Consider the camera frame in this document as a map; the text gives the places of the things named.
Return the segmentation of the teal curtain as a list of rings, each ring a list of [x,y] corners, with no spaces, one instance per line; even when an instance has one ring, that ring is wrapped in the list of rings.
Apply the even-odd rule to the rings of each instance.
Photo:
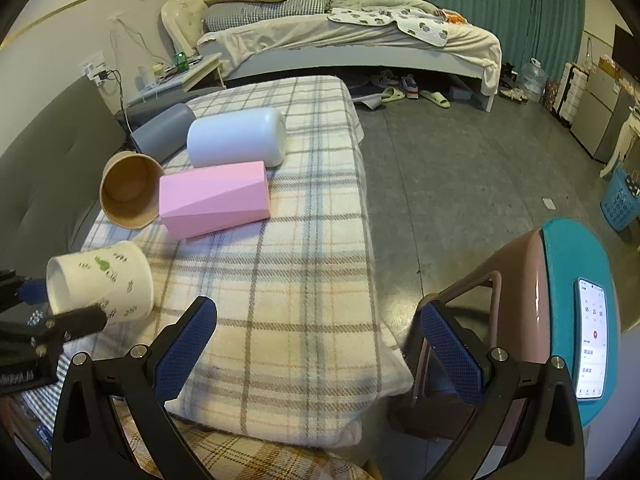
[[[552,80],[578,58],[586,0],[430,0],[493,32],[502,59],[517,68],[531,58]]]

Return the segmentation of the black television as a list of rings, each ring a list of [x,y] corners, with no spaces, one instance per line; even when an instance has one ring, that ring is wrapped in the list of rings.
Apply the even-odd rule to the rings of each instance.
[[[638,81],[640,78],[640,46],[639,41],[621,28],[615,26],[612,60],[628,73],[631,78]]]

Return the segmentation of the patterned baby mat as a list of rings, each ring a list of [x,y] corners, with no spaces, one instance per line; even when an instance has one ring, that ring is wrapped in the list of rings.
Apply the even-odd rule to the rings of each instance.
[[[334,23],[367,27],[395,25],[400,32],[429,44],[446,46],[449,32],[445,20],[438,15],[415,8],[347,9],[336,6],[328,19]]]

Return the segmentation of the sneaker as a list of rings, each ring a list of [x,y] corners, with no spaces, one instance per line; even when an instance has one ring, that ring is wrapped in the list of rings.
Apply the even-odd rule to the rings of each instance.
[[[399,87],[405,93],[407,99],[417,100],[420,98],[419,86],[412,75],[402,76],[399,81]]]

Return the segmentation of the grey cabinet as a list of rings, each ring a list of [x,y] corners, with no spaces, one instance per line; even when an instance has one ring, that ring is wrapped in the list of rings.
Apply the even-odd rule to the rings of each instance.
[[[608,162],[633,105],[632,94],[598,68],[589,76],[570,132],[594,160]]]

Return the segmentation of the checked pillow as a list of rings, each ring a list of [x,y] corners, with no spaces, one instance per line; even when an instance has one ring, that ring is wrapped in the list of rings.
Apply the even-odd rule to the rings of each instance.
[[[206,32],[220,32],[275,18],[326,13],[330,3],[331,0],[215,3],[205,12],[203,24]]]

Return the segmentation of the smartphone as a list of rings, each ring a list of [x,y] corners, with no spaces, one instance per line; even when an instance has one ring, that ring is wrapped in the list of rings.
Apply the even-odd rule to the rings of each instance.
[[[600,399],[605,389],[608,366],[608,305],[604,288],[578,278],[577,364],[575,390],[578,401]]]

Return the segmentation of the plaid blanket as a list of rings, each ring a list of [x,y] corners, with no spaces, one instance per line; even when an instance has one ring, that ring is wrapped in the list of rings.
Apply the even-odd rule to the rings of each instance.
[[[375,300],[363,131],[332,76],[247,84],[190,102],[198,117],[272,107],[285,119],[283,164],[268,172],[271,216],[177,242],[154,222],[126,231],[104,216],[85,240],[132,240],[153,272],[139,322],[66,344],[72,356],[122,356],[147,344],[197,296],[215,301],[215,333],[168,412],[208,428],[313,448],[347,448],[363,419],[413,378]]]

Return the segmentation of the water bottle jug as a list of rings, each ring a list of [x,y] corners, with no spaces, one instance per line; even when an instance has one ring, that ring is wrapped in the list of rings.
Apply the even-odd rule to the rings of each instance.
[[[544,88],[548,75],[536,58],[531,58],[526,63],[518,75],[520,87],[526,94],[526,98],[532,102],[539,102],[544,95]]]

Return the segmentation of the white plastic cup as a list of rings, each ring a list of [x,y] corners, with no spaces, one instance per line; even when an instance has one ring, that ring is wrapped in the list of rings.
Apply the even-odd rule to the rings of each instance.
[[[282,164],[288,132],[284,116],[275,108],[237,110],[198,118],[186,136],[186,151],[194,168],[263,162]]]

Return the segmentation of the brown kraft paper cup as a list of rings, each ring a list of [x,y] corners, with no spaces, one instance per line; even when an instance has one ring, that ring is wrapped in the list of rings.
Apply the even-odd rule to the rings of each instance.
[[[163,167],[151,156],[122,151],[104,166],[99,199],[108,220],[127,230],[140,230],[158,217]]]

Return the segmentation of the dark grey plastic cup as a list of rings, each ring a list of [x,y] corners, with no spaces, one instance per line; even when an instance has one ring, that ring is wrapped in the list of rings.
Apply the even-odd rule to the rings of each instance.
[[[193,110],[186,103],[175,104],[134,130],[131,135],[134,149],[163,164],[186,147],[194,120]]]

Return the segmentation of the green soda can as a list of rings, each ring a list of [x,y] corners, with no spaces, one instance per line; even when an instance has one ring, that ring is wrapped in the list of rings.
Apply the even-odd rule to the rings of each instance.
[[[178,52],[174,55],[174,67],[178,74],[189,69],[189,58],[184,52]]]

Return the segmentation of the bed with white frame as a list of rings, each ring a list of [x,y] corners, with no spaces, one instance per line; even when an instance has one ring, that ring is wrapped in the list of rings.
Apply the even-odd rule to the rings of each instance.
[[[160,10],[160,18],[176,51],[203,56],[221,53],[224,79],[329,67],[429,70],[475,79],[474,93],[484,110],[491,109],[498,91],[502,61],[499,39],[486,29],[469,24],[456,12],[439,9],[424,0],[331,0],[326,13],[206,32],[203,16],[210,6],[201,0],[168,0]],[[446,46],[432,47],[405,35],[395,25],[334,23],[328,14],[336,6],[420,9],[445,20],[449,40]]]

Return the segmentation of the white floral paper cup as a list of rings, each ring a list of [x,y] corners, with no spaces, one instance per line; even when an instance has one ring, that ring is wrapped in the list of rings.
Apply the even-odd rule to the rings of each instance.
[[[51,258],[46,289],[53,314],[97,306],[110,325],[142,320],[154,304],[151,267],[130,240]]]

